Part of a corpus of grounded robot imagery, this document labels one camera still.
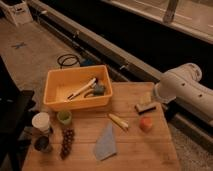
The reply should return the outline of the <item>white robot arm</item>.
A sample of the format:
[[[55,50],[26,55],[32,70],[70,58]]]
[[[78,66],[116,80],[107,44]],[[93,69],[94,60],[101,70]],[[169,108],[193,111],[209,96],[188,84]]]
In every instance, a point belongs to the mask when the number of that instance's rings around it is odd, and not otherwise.
[[[140,99],[140,104],[148,105],[154,101],[168,104],[179,99],[209,125],[213,125],[213,89],[200,84],[201,78],[202,71],[195,63],[169,69],[161,75],[151,92]]]

